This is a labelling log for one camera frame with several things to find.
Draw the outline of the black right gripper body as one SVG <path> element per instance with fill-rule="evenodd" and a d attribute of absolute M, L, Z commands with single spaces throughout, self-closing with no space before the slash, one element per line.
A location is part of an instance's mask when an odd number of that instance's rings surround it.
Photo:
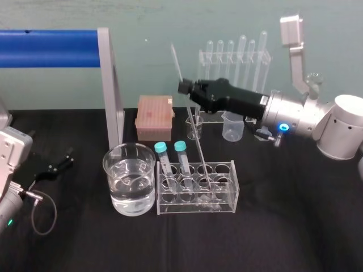
<path fill-rule="evenodd" d="M 232 86 L 227 79 L 210 80 L 208 111 L 227 111 L 245 117 L 262 118 L 269 100 L 268 95 Z"/>

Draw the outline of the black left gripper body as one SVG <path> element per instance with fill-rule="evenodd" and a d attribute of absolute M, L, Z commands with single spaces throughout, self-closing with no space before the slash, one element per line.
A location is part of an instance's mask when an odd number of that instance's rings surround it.
<path fill-rule="evenodd" d="M 51 163 L 37 153 L 32 153 L 29 161 L 31 163 L 31 172 L 33 175 L 31 186 L 34 186 L 40 181 L 56 180 L 56 165 L 54 163 Z"/>

